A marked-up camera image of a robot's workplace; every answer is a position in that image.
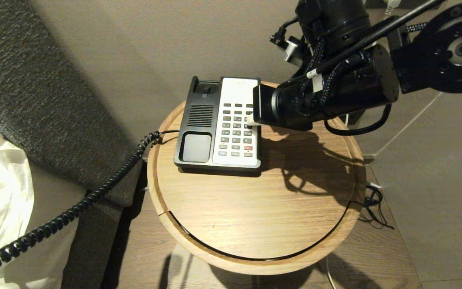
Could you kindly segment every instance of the wooden surface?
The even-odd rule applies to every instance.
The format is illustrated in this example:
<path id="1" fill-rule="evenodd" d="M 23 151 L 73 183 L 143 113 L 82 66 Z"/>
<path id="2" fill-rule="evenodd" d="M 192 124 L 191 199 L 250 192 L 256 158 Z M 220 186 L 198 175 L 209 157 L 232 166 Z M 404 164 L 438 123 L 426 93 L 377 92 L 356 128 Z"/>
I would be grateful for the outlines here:
<path id="1" fill-rule="evenodd" d="M 367 180 L 377 183 L 369 166 Z M 330 272 L 337 288 L 421 288 L 386 201 L 390 200 L 383 200 L 383 213 L 395 230 L 377 230 L 357 222 L 345 241 L 329 255 Z M 307 269 L 277 276 L 230 273 L 209 267 L 195 257 L 190 267 L 186 267 L 190 258 L 174 249 L 176 240 L 161 224 L 150 197 L 134 206 L 141 206 L 142 212 L 130 225 L 120 272 L 111 272 L 118 275 L 118 289 L 331 289 L 325 259 Z M 102 288 L 115 287 L 103 284 Z"/>
<path id="2" fill-rule="evenodd" d="M 160 130 L 179 129 L 183 109 Z M 343 128 L 339 119 L 331 123 Z M 181 172 L 172 160 L 176 137 L 166 135 L 150 151 L 149 189 L 167 230 L 213 265 L 250 274 L 295 271 L 336 248 L 356 222 L 360 208 L 349 201 L 363 199 L 365 169 L 352 137 L 333 135 L 322 123 L 310 132 L 263 126 L 260 177 Z"/>

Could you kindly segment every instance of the phone speaker grille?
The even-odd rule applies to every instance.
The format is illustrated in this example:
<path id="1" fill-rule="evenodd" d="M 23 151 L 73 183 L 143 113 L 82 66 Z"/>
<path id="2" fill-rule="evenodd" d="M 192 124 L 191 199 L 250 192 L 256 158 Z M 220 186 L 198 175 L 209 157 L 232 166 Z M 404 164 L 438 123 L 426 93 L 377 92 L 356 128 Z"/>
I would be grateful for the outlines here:
<path id="1" fill-rule="evenodd" d="M 213 122 L 213 106 L 192 104 L 188 114 L 187 126 L 210 127 Z"/>

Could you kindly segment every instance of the gray fabric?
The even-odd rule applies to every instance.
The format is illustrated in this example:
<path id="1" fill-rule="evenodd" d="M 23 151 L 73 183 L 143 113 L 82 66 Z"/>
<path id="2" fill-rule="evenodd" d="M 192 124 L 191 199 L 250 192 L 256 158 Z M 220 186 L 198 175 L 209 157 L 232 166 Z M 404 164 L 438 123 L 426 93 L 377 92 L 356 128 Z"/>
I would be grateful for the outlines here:
<path id="1" fill-rule="evenodd" d="M 29 159 L 88 189 L 134 151 L 24 0 L 0 0 L 0 132 Z M 107 199 L 131 205 L 138 172 Z"/>
<path id="2" fill-rule="evenodd" d="M 121 207 L 101 200 L 82 214 L 64 269 L 63 289 L 101 287 L 121 213 Z"/>

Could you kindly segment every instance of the wooden table top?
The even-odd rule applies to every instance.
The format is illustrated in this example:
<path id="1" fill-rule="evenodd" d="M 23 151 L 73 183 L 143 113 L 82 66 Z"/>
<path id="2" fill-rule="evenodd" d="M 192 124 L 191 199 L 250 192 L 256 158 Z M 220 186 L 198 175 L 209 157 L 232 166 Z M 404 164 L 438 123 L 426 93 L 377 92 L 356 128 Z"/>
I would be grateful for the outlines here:
<path id="1" fill-rule="evenodd" d="M 181 126 L 184 103 L 162 124 Z M 332 126 L 344 128 L 338 118 Z M 262 126 L 259 177 L 185 173 L 174 164 L 177 133 L 149 152 L 149 191 L 160 220 L 192 254 L 229 271 L 271 275 L 317 262 L 354 226 L 365 197 L 353 137 Z"/>

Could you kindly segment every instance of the coiled phone cord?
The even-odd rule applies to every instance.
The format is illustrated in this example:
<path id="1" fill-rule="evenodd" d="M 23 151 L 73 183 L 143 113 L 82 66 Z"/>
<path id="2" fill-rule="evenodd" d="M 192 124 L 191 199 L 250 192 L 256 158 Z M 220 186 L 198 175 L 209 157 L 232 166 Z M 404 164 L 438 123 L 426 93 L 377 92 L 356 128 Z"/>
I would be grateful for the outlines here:
<path id="1" fill-rule="evenodd" d="M 91 206 L 95 205 L 102 197 L 104 197 L 112 188 L 114 188 L 128 172 L 138 163 L 142 158 L 142 155 L 150 143 L 155 145 L 161 143 L 161 135 L 166 133 L 178 132 L 178 130 L 166 130 L 164 132 L 155 131 L 145 136 L 144 139 L 138 144 L 136 152 L 128 159 L 128 161 L 112 176 L 110 177 L 101 187 L 97 188 L 94 192 L 91 192 L 83 200 L 79 201 L 76 205 L 73 205 L 67 211 L 61 213 L 51 221 L 41 225 L 30 232 L 24 234 L 17 240 L 9 243 L 8 245 L 0 248 L 0 267 L 3 262 L 8 263 L 13 258 L 16 258 L 20 253 L 24 253 L 35 246 L 42 240 L 49 238 L 51 235 L 60 231 L 66 227 L 69 223 L 79 218 L 81 214 Z"/>

